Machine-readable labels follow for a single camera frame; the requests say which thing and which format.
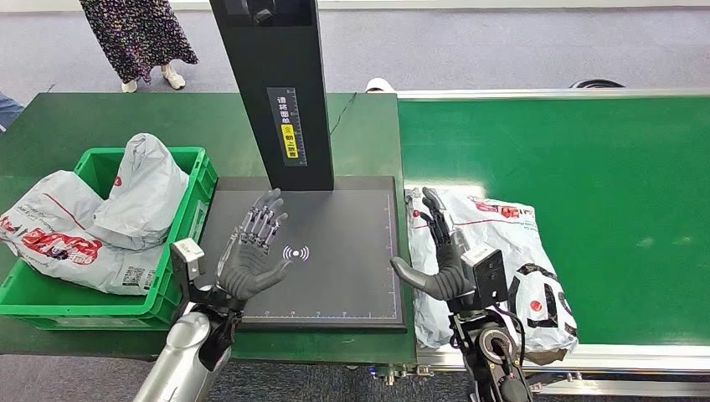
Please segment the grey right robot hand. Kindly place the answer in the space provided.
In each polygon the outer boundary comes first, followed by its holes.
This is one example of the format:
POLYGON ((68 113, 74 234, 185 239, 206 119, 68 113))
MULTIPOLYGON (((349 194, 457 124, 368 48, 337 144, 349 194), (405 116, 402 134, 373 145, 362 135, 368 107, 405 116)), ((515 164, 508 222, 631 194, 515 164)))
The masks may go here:
POLYGON ((433 188, 422 187, 422 203, 429 213, 421 213, 435 245, 438 272, 433 275, 415 270, 403 259, 394 257, 390 265, 397 277, 414 289, 440 301, 449 301, 474 291, 474 285, 464 276, 460 251, 452 239, 450 225, 446 220, 445 207, 433 188))

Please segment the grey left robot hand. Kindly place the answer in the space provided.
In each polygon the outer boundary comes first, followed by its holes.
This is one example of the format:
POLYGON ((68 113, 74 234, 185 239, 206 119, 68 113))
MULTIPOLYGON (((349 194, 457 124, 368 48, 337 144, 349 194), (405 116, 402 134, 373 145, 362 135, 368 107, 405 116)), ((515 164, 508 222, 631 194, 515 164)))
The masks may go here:
POLYGON ((229 238, 218 263, 217 285, 233 298, 247 301, 281 282, 291 260, 268 262, 270 247, 288 218, 282 210, 281 190, 270 189, 257 198, 229 238))

